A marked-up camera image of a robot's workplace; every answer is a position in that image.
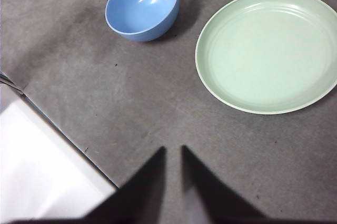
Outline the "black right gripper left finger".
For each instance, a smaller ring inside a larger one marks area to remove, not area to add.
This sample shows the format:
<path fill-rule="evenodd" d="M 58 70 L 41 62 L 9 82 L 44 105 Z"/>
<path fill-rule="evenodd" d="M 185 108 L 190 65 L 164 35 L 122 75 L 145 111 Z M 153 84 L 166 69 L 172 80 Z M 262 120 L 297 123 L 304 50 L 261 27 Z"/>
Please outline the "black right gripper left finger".
<path fill-rule="evenodd" d="M 80 218 L 13 223 L 157 223 L 165 187 L 166 149 L 160 147 L 114 194 Z"/>

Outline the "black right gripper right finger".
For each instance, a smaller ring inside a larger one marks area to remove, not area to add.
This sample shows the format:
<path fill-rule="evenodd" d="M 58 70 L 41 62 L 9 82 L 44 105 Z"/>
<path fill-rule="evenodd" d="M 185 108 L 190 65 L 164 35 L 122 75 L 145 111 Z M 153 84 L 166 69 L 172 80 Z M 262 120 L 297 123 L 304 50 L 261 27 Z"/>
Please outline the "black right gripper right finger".
<path fill-rule="evenodd" d="M 268 217 L 223 183 L 186 145 L 181 147 L 181 156 L 191 223 L 336 223 Z"/>

